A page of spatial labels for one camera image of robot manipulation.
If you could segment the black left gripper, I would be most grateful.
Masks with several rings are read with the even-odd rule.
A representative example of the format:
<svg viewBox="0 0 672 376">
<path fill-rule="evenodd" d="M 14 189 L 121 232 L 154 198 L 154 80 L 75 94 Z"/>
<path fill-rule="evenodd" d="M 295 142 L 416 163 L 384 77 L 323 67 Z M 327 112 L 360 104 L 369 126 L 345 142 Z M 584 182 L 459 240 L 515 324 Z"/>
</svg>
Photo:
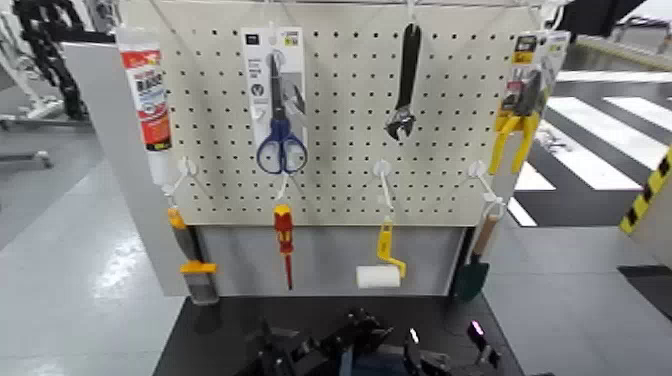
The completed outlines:
<svg viewBox="0 0 672 376">
<path fill-rule="evenodd" d="M 307 332 L 260 327 L 245 336 L 249 360 L 245 374 L 254 376 L 299 376 L 340 374 L 340 361 L 331 357 L 351 350 L 354 357 L 375 352 L 392 334 L 387 325 L 363 308 L 350 310 L 342 326 L 318 341 Z"/>
</svg>

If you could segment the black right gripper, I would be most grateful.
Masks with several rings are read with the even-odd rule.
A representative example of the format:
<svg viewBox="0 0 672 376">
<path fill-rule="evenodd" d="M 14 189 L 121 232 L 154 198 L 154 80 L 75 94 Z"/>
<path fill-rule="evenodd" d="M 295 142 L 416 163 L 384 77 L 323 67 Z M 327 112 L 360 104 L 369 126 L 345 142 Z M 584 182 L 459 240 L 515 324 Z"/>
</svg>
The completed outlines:
<svg viewBox="0 0 672 376">
<path fill-rule="evenodd" d="M 467 328 L 469 340 L 476 346 L 478 355 L 476 365 L 489 365 L 498 368 L 500 354 L 490 345 L 480 323 L 472 320 Z M 418 347 L 419 339 L 414 328 L 409 328 L 403 344 L 403 364 L 411 376 L 452 376 L 450 357 L 442 353 L 422 352 Z"/>
</svg>

